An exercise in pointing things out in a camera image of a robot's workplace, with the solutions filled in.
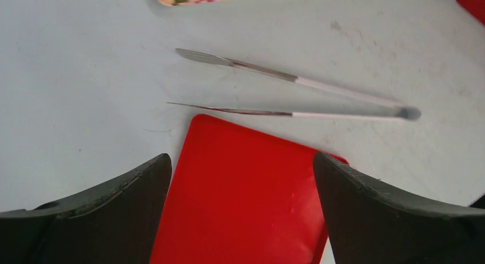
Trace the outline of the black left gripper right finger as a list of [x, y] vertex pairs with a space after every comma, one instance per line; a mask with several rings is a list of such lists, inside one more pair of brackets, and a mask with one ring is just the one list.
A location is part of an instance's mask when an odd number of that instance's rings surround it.
[[422, 197], [317, 153], [336, 263], [483, 263], [484, 210]]

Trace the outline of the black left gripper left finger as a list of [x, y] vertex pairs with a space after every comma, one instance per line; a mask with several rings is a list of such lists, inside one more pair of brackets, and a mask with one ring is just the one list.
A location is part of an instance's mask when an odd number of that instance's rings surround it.
[[1, 213], [2, 263], [149, 263], [170, 156], [32, 210]]

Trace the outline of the steel tongs white handle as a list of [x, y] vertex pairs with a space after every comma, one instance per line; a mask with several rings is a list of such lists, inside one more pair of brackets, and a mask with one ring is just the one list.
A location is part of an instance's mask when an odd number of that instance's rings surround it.
[[392, 98], [355, 90], [335, 81], [315, 81], [298, 75], [285, 73], [264, 66], [235, 59], [177, 48], [181, 57], [209, 65], [231, 67], [252, 71], [282, 81], [282, 88], [257, 85], [259, 93], [250, 94], [255, 104], [241, 107], [227, 105], [223, 101], [211, 101], [191, 106], [199, 109], [242, 115], [273, 117], [335, 117], [347, 119], [417, 121], [422, 113], [417, 107], [409, 106]]

